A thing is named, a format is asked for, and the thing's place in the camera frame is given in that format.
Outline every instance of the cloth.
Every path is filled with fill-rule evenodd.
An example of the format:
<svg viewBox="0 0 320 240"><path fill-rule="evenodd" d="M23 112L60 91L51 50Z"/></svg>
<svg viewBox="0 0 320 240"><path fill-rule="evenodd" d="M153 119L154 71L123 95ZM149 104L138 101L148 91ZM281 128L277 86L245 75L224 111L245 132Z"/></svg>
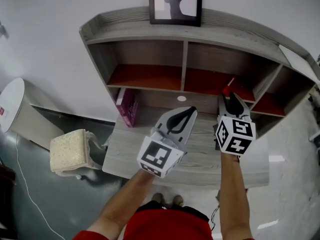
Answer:
<svg viewBox="0 0 320 240"><path fill-rule="evenodd" d="M132 216L123 240L212 240L208 221L207 216L191 207L174 205L162 209L160 203L151 201ZM73 240L108 239L95 232L81 231Z"/></svg>

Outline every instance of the red object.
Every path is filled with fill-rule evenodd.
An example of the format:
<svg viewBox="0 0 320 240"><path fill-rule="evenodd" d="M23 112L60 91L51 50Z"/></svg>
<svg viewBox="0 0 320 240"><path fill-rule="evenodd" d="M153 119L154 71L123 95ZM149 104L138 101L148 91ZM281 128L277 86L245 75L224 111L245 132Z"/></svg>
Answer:
<svg viewBox="0 0 320 240"><path fill-rule="evenodd" d="M183 211L171 209L139 211L128 222L123 240L150 239L212 240L212 233L207 222ZM73 240L108 239L95 232L81 231Z"/></svg>
<svg viewBox="0 0 320 240"><path fill-rule="evenodd" d="M229 87L230 87L231 83L235 80L235 78L236 78L236 76L234 75L234 76L232 77L231 81L223 88L222 93L223 93L224 95L228 95L228 93L229 93Z"/></svg>

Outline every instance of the human arm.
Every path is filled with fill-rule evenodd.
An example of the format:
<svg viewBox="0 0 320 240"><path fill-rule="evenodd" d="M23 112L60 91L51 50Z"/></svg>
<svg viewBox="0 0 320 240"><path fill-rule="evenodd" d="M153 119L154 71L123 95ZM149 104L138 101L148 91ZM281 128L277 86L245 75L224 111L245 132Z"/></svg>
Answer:
<svg viewBox="0 0 320 240"><path fill-rule="evenodd" d="M109 240L117 240L122 229L142 204L155 176L139 170L104 206L98 219L87 229Z"/></svg>
<svg viewBox="0 0 320 240"><path fill-rule="evenodd" d="M223 240L252 238L250 208L238 157L221 154L220 225Z"/></svg>

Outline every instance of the picture frame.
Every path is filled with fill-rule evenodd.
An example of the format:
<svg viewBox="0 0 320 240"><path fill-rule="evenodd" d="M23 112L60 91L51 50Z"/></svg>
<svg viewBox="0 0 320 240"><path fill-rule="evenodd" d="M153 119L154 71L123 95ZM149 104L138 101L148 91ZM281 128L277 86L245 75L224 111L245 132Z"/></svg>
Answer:
<svg viewBox="0 0 320 240"><path fill-rule="evenodd" d="M202 0L149 0L151 24L201 26Z"/></svg>

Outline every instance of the wooden shelf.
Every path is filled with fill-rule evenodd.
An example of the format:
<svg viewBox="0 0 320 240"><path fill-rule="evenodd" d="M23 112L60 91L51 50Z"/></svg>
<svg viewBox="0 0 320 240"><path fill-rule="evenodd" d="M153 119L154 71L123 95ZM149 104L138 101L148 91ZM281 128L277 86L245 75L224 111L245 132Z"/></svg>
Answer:
<svg viewBox="0 0 320 240"><path fill-rule="evenodd" d="M178 66L119 64L107 85L180 91L181 75Z"/></svg>
<svg viewBox="0 0 320 240"><path fill-rule="evenodd" d="M232 79L232 74L187 68L185 74L184 91L199 94L219 96L224 87ZM229 88L229 93L234 92L245 102L254 103L253 91L243 78L236 76Z"/></svg>
<svg viewBox="0 0 320 240"><path fill-rule="evenodd" d="M266 92L262 96L258 103L253 107L252 112L277 117L286 116L285 111L277 101L276 96L269 92Z"/></svg>

